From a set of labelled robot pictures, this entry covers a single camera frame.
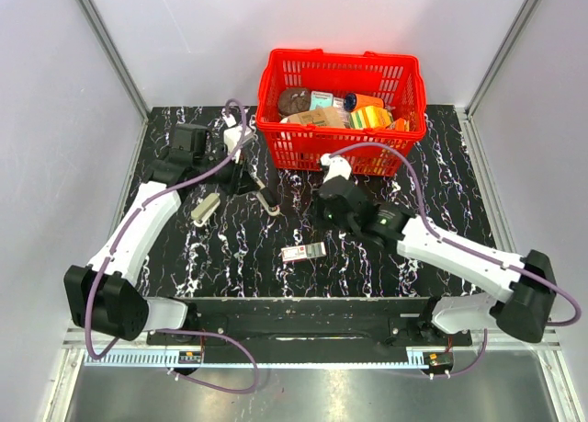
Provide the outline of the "beige staple remover tool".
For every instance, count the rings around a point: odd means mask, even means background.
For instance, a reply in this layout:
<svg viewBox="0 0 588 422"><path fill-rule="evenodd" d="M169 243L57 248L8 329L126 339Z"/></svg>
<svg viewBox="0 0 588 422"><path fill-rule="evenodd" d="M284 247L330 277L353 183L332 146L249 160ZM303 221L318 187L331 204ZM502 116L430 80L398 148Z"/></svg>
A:
<svg viewBox="0 0 588 422"><path fill-rule="evenodd" d="M280 214L277 199L269 188L260 188L256 191L255 195L269 216L275 217Z"/></svg>

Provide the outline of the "beige stapler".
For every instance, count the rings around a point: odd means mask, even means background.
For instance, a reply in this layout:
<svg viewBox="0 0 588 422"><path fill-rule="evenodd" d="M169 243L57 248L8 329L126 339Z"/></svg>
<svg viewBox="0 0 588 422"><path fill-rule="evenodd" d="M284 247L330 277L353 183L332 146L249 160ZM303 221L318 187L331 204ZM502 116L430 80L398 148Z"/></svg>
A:
<svg viewBox="0 0 588 422"><path fill-rule="evenodd" d="M203 199L195 209L190 213L192 222L197 227L203 227L215 210L221 204L221 197L218 193L210 193L205 199Z"/></svg>

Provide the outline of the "small staples box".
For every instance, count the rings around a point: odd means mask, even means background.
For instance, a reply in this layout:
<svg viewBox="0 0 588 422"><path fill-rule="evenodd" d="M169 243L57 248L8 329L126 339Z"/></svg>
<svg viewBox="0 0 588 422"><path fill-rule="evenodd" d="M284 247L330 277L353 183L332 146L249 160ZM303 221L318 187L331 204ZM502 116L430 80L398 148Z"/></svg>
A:
<svg viewBox="0 0 588 422"><path fill-rule="evenodd" d="M295 245L281 249L281 257L283 262L296 262L325 256L326 247L324 242L308 245Z"/></svg>

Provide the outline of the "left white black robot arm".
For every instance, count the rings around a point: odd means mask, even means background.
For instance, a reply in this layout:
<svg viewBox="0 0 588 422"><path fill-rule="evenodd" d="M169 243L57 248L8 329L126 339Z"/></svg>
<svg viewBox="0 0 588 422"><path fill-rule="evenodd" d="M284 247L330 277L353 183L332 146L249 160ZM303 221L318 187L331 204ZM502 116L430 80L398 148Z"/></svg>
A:
<svg viewBox="0 0 588 422"><path fill-rule="evenodd" d="M172 216L196 185L213 184L229 195L255 189L245 172L241 148L254 138L237 125L207 147L209 129L193 124L175 128L172 142L152 161L129 211L105 245L84 266L70 266L64 287L73 323L93 332L132 341L166 329L179 344L199 331L195 307L173 298L146 298L136 288L145 258Z"/></svg>

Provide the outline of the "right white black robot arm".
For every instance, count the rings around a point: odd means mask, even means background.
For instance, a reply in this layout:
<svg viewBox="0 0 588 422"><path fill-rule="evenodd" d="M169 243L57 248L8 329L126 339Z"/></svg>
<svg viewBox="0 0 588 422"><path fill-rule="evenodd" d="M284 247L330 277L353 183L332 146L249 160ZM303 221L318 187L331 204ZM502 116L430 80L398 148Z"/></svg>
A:
<svg viewBox="0 0 588 422"><path fill-rule="evenodd" d="M313 193L317 220L378 246L458 276L482 290L467 297L433 299L417 327L419 337L437 345L465 330L498 328L526 343L544 336L556 298L549 257L525 256L479 245L424 223L395 203L377 203L351 181L335 177Z"/></svg>

